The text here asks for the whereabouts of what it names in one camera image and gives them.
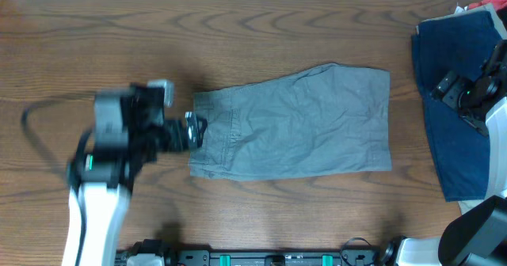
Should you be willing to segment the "grey shorts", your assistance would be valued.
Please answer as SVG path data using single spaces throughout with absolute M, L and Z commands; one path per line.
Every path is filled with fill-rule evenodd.
M 327 63 L 197 93 L 194 108 L 208 126 L 191 174 L 270 181 L 388 171 L 390 86 L 386 70 Z

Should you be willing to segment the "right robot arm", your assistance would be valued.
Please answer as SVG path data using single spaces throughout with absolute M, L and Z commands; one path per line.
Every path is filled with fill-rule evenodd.
M 448 73 L 433 98 L 457 112 L 490 140 L 488 185 L 484 199 L 461 204 L 463 214 L 440 237 L 397 237 L 376 264 L 394 266 L 504 265 L 506 263 L 506 42 L 501 40 L 471 81 Z

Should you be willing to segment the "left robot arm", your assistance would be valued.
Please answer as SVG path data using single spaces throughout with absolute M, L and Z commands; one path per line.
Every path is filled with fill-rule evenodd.
M 165 117 L 174 85 L 167 80 L 103 89 L 94 98 L 93 128 L 79 140 L 67 165 L 70 221 L 64 265 L 113 265 L 135 178 L 160 153 L 196 150 L 205 118 L 187 112 Z

